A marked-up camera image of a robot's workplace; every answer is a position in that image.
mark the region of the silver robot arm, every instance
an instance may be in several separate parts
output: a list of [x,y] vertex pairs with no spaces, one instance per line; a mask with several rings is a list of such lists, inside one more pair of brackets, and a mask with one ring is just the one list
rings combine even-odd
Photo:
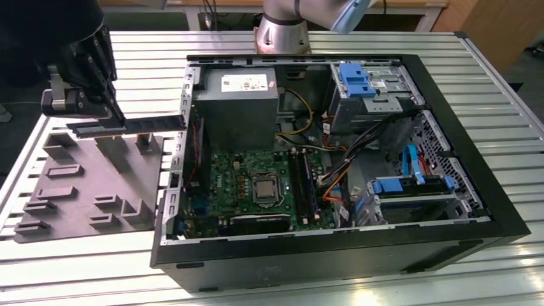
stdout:
[[307,20],[349,33],[377,0],[264,0],[256,34],[259,53],[303,54],[309,49]]

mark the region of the floor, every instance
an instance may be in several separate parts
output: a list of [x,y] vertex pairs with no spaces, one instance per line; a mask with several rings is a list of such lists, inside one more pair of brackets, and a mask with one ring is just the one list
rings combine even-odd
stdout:
[[[544,121],[544,57],[535,58],[529,52],[523,53],[504,78],[508,82],[524,83],[517,94]],[[0,104],[13,115],[11,122],[0,122],[0,186],[39,119],[39,101],[47,86],[41,82],[21,89],[0,81]]]
[[524,52],[503,77],[524,84],[517,94],[544,122],[544,57],[535,58]]

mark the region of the wooden cabinet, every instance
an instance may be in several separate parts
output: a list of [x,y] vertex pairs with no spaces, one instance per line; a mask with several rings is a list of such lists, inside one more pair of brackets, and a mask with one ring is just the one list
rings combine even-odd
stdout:
[[435,32],[464,31],[499,72],[505,72],[544,30],[543,0],[452,0]]

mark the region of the metal slotted table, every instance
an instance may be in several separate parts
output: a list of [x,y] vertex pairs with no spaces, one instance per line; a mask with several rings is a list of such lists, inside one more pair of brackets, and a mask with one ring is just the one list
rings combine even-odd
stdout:
[[[132,117],[175,113],[188,54],[249,54],[249,32],[112,33],[117,98]],[[419,54],[532,235],[447,268],[413,275],[339,280],[191,295],[149,268],[153,232],[33,244],[13,226],[35,188],[52,131],[67,120],[41,117],[0,191],[0,304],[116,305],[541,305],[544,290],[544,128],[469,40],[452,33],[311,33],[312,51]],[[161,133],[164,151],[172,133]],[[169,156],[163,158],[163,169]],[[160,186],[168,177],[160,176]]]

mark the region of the ram slot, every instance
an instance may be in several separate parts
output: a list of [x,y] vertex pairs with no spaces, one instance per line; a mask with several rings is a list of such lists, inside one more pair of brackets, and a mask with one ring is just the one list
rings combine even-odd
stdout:
[[299,152],[289,153],[289,177],[291,177],[291,190],[295,200],[295,208],[296,208],[296,220],[300,224],[308,224],[308,217],[311,211],[308,209],[307,197],[304,196],[305,192],[304,189],[307,188],[304,185],[304,177],[305,173],[301,169],[300,160],[299,160]]
[[319,219],[319,206],[317,206],[317,199],[316,199],[316,190],[313,188],[313,178],[312,178],[312,171],[309,167],[309,162],[308,162],[308,156],[307,154],[300,154],[301,156],[301,162],[303,162],[303,167],[304,167],[304,185],[305,185],[305,202],[309,205],[309,219],[315,221]]

